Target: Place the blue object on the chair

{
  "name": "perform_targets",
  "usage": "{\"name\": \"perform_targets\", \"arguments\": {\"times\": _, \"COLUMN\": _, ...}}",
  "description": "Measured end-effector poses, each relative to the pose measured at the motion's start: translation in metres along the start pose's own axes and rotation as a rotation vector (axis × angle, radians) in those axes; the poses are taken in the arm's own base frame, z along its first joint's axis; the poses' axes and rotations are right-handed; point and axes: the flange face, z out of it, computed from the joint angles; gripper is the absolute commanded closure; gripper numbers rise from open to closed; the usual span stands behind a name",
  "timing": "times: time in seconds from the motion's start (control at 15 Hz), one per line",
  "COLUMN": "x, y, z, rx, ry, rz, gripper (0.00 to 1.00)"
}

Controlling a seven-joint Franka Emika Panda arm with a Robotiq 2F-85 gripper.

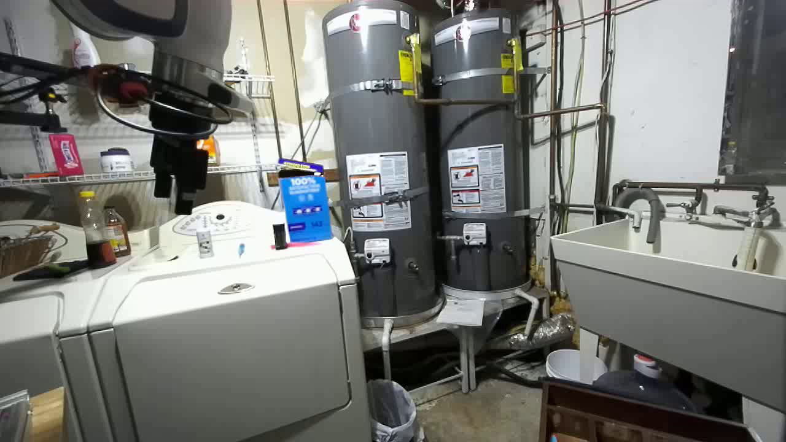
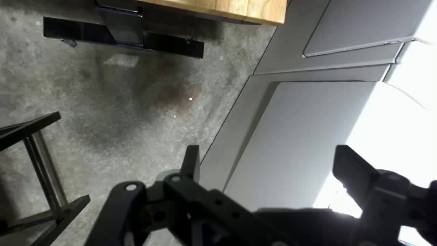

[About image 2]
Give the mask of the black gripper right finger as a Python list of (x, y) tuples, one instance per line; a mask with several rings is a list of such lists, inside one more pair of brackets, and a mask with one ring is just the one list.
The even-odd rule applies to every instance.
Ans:
[(336, 146), (332, 172), (360, 208), (366, 205), (372, 184), (380, 175), (349, 145)]

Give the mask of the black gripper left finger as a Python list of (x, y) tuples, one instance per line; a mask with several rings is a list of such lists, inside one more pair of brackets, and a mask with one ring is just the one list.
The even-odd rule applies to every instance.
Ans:
[(181, 172), (193, 180), (200, 179), (200, 146), (189, 145)]

